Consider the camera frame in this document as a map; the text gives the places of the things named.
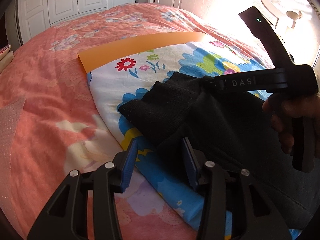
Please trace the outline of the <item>person's right hand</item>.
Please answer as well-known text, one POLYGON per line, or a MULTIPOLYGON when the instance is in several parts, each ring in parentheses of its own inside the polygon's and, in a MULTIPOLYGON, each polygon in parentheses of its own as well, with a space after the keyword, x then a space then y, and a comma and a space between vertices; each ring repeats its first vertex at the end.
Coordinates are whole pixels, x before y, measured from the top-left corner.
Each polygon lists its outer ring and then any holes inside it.
POLYGON ((315 129, 315 157, 319 158, 319 93, 294 101, 283 101, 280 112, 276 112, 275 107, 271 105, 271 98, 268 98, 263 103, 263 111, 270 116, 271 124, 279 133, 279 141, 286 154, 291 153, 295 144, 289 121, 298 118, 311 119, 315 129))

